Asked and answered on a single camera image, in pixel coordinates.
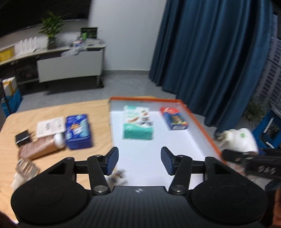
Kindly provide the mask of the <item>person's right hand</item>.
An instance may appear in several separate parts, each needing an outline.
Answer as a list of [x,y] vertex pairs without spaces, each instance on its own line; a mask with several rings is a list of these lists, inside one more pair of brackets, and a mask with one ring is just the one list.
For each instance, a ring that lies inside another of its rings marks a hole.
[[273,219],[271,227],[281,227],[281,187],[279,187],[275,193],[275,204],[273,209]]

